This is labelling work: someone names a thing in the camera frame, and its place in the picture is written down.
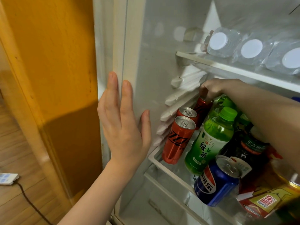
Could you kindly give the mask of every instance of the person's left hand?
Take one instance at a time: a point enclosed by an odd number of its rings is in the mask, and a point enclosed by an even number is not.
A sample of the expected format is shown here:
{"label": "person's left hand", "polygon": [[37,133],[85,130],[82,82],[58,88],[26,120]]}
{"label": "person's left hand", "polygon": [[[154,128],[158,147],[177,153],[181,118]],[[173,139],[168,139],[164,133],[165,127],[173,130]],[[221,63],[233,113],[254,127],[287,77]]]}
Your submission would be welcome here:
{"label": "person's left hand", "polygon": [[123,81],[121,105],[118,105],[118,79],[109,73],[107,89],[98,104],[98,115],[103,125],[107,143],[112,152],[110,163],[120,172],[133,175],[145,159],[151,145],[151,125],[149,110],[141,116],[141,132],[137,128],[132,104],[132,87]]}

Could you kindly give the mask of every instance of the power cord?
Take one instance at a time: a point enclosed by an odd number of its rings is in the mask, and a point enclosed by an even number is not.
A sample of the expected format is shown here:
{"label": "power cord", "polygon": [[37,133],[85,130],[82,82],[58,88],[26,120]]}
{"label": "power cord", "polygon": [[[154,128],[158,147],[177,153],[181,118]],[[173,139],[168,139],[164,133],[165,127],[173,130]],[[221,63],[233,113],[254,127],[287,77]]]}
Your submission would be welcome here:
{"label": "power cord", "polygon": [[23,196],[25,197],[26,201],[32,206],[32,208],[43,218],[43,220],[46,221],[49,225],[53,225],[53,223],[50,223],[49,220],[34,206],[34,204],[28,199],[28,197],[25,194],[25,191],[23,189],[23,186],[16,180],[15,183],[20,187]]}

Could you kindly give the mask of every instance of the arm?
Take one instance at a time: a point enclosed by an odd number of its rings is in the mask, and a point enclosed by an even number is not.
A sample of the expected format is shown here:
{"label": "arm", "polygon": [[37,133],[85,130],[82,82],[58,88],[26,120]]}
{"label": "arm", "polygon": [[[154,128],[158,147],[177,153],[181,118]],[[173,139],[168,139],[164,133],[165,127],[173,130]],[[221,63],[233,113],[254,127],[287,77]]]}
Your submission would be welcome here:
{"label": "arm", "polygon": [[98,104],[99,118],[112,158],[59,225],[105,225],[123,189],[145,159],[151,144],[149,111],[141,116],[139,132],[132,106],[132,87],[123,82],[118,106],[117,75],[110,72],[107,90]]}
{"label": "arm", "polygon": [[208,100],[228,95],[270,144],[300,173],[300,103],[238,79],[212,79],[200,87]]}

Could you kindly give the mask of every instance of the wooden floor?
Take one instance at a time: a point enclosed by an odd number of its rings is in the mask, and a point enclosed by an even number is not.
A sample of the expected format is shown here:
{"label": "wooden floor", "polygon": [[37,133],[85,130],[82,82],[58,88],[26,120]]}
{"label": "wooden floor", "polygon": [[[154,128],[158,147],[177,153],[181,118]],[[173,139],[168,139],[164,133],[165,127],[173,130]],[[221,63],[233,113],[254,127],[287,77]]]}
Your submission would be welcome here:
{"label": "wooden floor", "polygon": [[[30,201],[53,224],[64,216],[19,126],[0,98],[0,173],[18,173]],[[47,224],[28,204],[18,185],[0,185],[1,225]]]}

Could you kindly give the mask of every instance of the person's right hand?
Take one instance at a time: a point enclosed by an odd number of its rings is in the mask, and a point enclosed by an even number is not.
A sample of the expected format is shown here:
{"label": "person's right hand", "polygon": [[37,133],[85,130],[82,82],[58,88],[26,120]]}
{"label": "person's right hand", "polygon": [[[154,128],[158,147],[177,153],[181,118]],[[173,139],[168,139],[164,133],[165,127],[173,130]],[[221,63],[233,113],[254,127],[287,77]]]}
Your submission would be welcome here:
{"label": "person's right hand", "polygon": [[218,79],[214,78],[212,80],[205,81],[199,91],[199,95],[205,98],[206,102],[210,103],[214,98],[221,96],[224,93],[226,86],[231,83],[240,81],[239,79]]}
{"label": "person's right hand", "polygon": [[141,116],[141,132],[137,128],[132,104],[132,87],[128,80],[123,81],[121,105],[118,105],[118,79],[114,72],[109,73],[107,89],[98,104],[98,115],[103,132],[110,147],[109,161],[119,172],[133,175],[145,159],[151,145],[151,125],[149,110]]}

